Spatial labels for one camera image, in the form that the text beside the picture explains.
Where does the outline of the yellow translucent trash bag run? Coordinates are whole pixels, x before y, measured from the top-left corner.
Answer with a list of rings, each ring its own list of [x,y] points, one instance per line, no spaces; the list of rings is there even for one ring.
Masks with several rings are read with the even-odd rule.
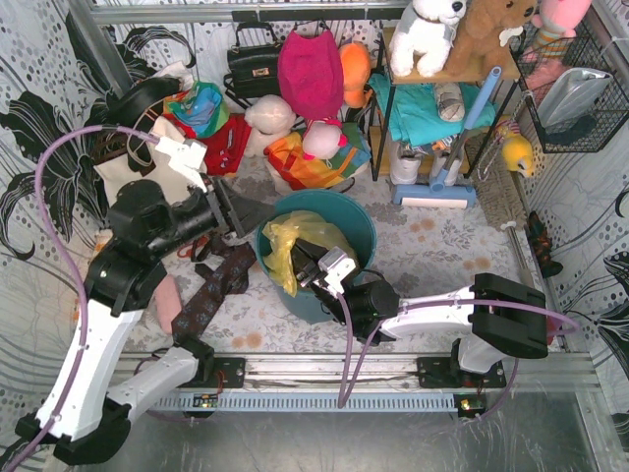
[[[264,225],[262,235],[268,239],[271,248],[271,253],[262,258],[269,276],[292,297],[298,293],[298,281],[293,270],[291,250],[298,239],[326,250],[339,247],[355,262],[358,261],[340,229],[313,211],[295,210],[281,214]]]

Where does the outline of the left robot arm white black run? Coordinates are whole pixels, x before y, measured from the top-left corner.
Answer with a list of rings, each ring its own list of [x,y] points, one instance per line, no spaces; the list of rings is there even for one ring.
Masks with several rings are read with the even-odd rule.
[[[223,236],[245,237],[273,213],[273,206],[240,195],[220,177],[204,178],[173,205],[154,181],[125,185],[107,214],[112,237],[81,282],[81,319],[57,381],[44,404],[18,422],[17,434],[52,445],[68,465],[103,463],[118,452],[137,419],[171,390],[222,382],[214,351],[201,335],[224,297],[245,291],[256,259],[249,244],[228,246]],[[165,354],[112,385],[126,340],[166,277],[163,259],[201,237],[222,264],[175,317],[173,344]]]

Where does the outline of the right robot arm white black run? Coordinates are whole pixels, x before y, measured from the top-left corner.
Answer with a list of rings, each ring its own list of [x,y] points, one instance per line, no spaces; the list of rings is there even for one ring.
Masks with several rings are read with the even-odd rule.
[[[447,370],[454,378],[485,375],[506,357],[547,355],[545,297],[527,285],[482,272],[469,286],[409,299],[383,277],[356,284],[360,270],[338,247],[298,239],[290,261],[299,286],[346,327],[350,341],[378,345],[420,331],[461,330]]]

